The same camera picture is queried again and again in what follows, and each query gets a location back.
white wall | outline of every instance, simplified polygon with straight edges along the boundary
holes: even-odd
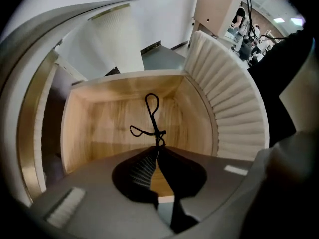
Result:
[[[24,0],[11,18],[1,39],[18,26],[43,12],[88,2],[106,0]],[[192,16],[197,0],[140,0],[132,3],[132,13],[142,34],[141,45],[145,48],[159,40],[172,48],[189,39]]]

white brush strip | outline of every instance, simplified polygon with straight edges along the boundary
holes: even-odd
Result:
[[[63,202],[47,218],[51,225],[62,228],[75,213],[76,208],[85,196],[85,191],[80,188],[73,188]]]
[[[227,172],[236,173],[236,174],[243,175],[243,176],[246,176],[248,174],[247,170],[240,169],[240,168],[237,168],[237,167],[231,166],[231,165],[227,165],[224,170]]]
[[[33,132],[33,151],[34,151],[34,166],[36,176],[38,178],[39,186],[41,192],[46,190],[45,185],[45,177],[43,172],[43,165],[42,165],[42,126],[43,126],[43,118],[44,118],[44,111],[46,107],[46,102],[49,96],[50,88],[53,82],[53,78],[57,69],[57,65],[54,65],[46,79],[44,84],[38,107],[36,110],[35,122],[34,122],[34,132]]]

ceiling light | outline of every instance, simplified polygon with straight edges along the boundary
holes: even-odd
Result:
[[[275,23],[284,23],[285,21],[282,18],[275,18],[274,22]]]
[[[296,26],[302,26],[303,20],[301,18],[291,18],[290,19]]]

pleated white filter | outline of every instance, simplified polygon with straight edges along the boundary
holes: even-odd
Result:
[[[109,12],[91,22],[102,52],[114,61],[121,73],[144,70],[140,35],[130,7]]]
[[[218,128],[218,157],[254,160],[269,147],[263,100],[240,59],[211,36],[194,33],[184,69],[207,97]]]

black wire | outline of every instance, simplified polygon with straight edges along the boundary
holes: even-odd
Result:
[[[252,38],[250,36],[250,33],[253,32],[253,39],[252,41],[254,41],[255,39],[261,43],[262,41],[267,41],[267,40],[260,40],[261,37],[266,37],[268,38],[269,40],[285,40],[287,39],[286,37],[269,37],[269,36],[266,36],[266,35],[261,35],[260,37],[257,37],[256,35],[256,31],[255,31],[255,28],[253,27],[253,20],[251,18],[251,12],[252,12],[252,3],[251,3],[251,0],[247,0],[247,7],[248,7],[248,16],[249,16],[249,29],[248,29],[248,38]]]
[[[251,18],[251,12],[252,12],[252,3],[251,0],[247,0],[247,8],[248,8],[248,16],[249,16],[249,29],[248,29],[248,38],[253,42],[255,39],[261,43],[260,39],[256,35],[255,28],[253,27],[253,20]]]
[[[156,101],[157,101],[156,108],[154,109],[154,111],[153,111],[152,113],[151,113],[150,106],[149,106],[149,103],[148,103],[148,96],[154,96],[154,97],[156,98]],[[164,139],[163,139],[163,136],[166,134],[166,131],[165,131],[165,130],[164,130],[164,131],[159,131],[159,129],[158,129],[157,125],[156,125],[156,121],[155,121],[155,119],[154,119],[154,114],[155,114],[155,112],[156,112],[156,111],[158,110],[158,108],[159,108],[160,100],[159,100],[158,96],[155,95],[155,94],[153,94],[153,93],[148,93],[148,94],[145,96],[144,100],[145,100],[146,107],[147,107],[147,109],[148,109],[148,112],[149,112],[149,115],[150,115],[150,118],[151,118],[151,122],[152,122],[152,125],[153,125],[153,128],[154,128],[154,133],[149,133],[149,132],[140,130],[140,129],[138,129],[137,127],[135,127],[135,126],[133,126],[133,125],[130,126],[130,132],[131,132],[131,134],[132,134],[133,136],[135,136],[135,137],[140,137],[142,134],[146,134],[146,135],[148,135],[148,136],[155,136],[155,145],[156,145],[156,147],[159,146],[159,142],[160,142],[160,141],[163,141],[163,144],[162,144],[161,146],[165,146],[165,141],[164,141]],[[134,133],[132,132],[132,128],[134,128],[135,130],[137,130],[138,132],[140,132],[140,134],[138,134],[138,135],[137,135],[137,134],[134,134]]]
[[[286,37],[270,37],[270,36],[266,36],[264,34],[261,35],[260,38],[263,36],[268,38],[268,40],[286,40],[287,39]]]

